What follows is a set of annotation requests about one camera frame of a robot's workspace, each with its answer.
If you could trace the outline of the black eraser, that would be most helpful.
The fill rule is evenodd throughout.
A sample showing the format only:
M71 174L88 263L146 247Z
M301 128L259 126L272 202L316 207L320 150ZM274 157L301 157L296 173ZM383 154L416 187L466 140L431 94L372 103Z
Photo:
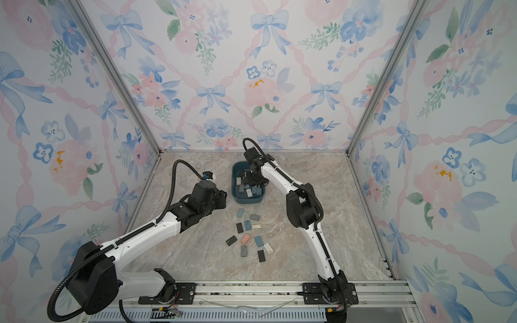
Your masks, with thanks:
M243 228L243 224L242 223L237 223L236 224L236 228L237 228L237 232L239 234L242 234L244 232L244 228Z
M257 254L258 254L259 262L265 262L266 261L265 251L264 250L259 250L257 252Z
M234 243L236 243L236 242L237 242L237 240L238 240L238 239L237 239L237 237L232 236L232 237L230 237L230 238L228 238L228 239L226 240L226 244L227 244L228 246L231 246L231 245L233 245Z

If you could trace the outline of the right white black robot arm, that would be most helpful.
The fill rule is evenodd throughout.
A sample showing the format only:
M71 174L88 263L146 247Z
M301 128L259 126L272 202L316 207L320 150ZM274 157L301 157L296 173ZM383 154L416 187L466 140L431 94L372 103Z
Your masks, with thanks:
M250 166L251 182L260 187L274 184L285 195L289 222L302 233L316 262L323 300L335 304L340 310L358 304L355 285L348 281L324 237L320 225L324 219L324 209L313 186L290 176L253 139L243 139L242 145L244 157Z

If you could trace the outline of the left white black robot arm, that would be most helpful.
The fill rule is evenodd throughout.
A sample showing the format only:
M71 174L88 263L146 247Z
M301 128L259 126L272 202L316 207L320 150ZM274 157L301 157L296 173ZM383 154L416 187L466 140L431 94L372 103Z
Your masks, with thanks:
M126 273L124 269L155 245L197 225L213 211L226 208L227 194L217 187L210 171L195 172L199 181L192 193L174 203L176 173L181 164L194 169L184 160L174 162L168 200L157 218L119 238L103 244L87 242L78 249L69 272L48 300L51 321L96 314L114 301L122 304L126 299L149 297L168 304L177 297L176 281L166 270Z

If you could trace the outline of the dark teal storage box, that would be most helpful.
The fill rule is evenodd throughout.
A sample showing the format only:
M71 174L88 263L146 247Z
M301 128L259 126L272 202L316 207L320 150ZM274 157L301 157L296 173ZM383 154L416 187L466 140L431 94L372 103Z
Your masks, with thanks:
M235 163L232 167L232 196L234 200L242 205L247 204L256 204L260 203L263 200L263 197L265 195L265 185L263 186L250 186L247 184L247 179L244 177L244 171L246 169L250 169L250 165L247 161L238 161ZM236 178L242 179L242 184L245 187L244 192L239 192L240 186L236 185ZM246 194L246 189L250 189L253 192L253 187L260 187L262 190L262 193L260 195L255 195L253 193L252 198L248 198Z

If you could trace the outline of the grey eraser top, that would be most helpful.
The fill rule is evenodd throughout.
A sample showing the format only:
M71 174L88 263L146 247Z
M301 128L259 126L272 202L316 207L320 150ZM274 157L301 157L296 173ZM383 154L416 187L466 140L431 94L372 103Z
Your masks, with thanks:
M260 215L256 215L256 214L251 214L250 215L250 220L258 222L260 219L261 219Z

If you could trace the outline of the pink eraser centre lower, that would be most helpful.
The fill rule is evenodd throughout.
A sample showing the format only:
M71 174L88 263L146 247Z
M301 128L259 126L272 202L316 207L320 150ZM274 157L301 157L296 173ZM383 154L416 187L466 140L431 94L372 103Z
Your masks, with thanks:
M241 239L241 243L242 243L243 245L247 245L247 244L249 243L250 239L251 239L251 235L250 235L250 234L245 234L245 235L242 237L242 239Z

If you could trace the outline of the grey eraser bottom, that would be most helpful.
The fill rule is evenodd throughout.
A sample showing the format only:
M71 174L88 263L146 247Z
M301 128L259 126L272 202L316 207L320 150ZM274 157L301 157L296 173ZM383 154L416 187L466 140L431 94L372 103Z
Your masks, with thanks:
M246 258L248 256L249 252L248 252L248 246L246 245L242 245L241 248L240 248L240 256L242 258Z

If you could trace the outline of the teal eraser lower centre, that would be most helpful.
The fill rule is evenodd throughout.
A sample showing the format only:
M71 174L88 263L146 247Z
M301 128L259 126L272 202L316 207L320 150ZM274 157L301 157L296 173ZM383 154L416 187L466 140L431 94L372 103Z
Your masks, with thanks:
M257 244L257 246L260 248L260 247L263 247L265 245L263 239L260 237L260 236L256 236L254 238L255 240L255 243Z

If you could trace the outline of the black eraser bottom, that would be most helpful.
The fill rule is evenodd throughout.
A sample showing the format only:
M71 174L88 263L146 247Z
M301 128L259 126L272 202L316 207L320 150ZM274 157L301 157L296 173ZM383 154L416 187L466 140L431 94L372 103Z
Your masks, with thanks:
M266 261L265 251L264 250L259 250L257 252L257 254L258 254L259 262L265 262Z

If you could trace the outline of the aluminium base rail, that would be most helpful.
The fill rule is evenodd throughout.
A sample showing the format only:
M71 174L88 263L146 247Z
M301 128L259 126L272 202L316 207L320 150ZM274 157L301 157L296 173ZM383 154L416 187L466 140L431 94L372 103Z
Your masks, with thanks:
M337 313L314 282L198 281L176 304L138 299L109 305L78 322L423 322L406 281L353 281L351 307Z

